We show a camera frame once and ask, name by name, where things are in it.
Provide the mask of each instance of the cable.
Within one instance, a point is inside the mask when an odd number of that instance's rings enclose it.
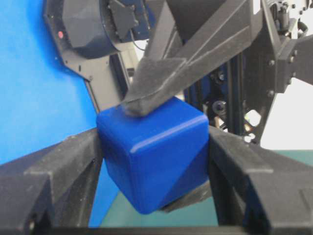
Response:
[[[139,50],[145,51],[145,49],[140,48],[140,47],[136,44],[135,38],[134,38],[134,33],[133,33],[132,30],[130,30],[130,33],[131,33],[131,38],[132,38],[132,41],[133,41],[133,44],[135,45],[135,47],[137,47]]]

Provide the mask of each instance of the blue cube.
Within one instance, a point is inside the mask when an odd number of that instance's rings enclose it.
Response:
[[[208,124],[177,98],[146,117],[121,106],[98,115],[109,175],[138,212],[154,212],[208,179]]]

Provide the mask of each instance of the red light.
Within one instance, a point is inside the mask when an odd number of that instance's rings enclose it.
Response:
[[[62,31],[59,31],[58,32],[58,36],[60,39],[63,39],[64,38],[64,33]]]

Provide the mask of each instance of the blue backdrop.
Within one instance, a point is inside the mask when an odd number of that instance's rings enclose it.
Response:
[[[43,3],[0,1],[0,164],[95,127],[84,81],[61,65]],[[103,167],[90,225],[101,223],[117,192]]]

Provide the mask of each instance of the green table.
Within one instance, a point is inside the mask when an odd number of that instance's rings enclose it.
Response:
[[[279,154],[313,165],[313,150],[277,150]],[[213,198],[186,208],[150,215],[139,214],[122,193],[114,200],[102,227],[192,227],[217,226]]]

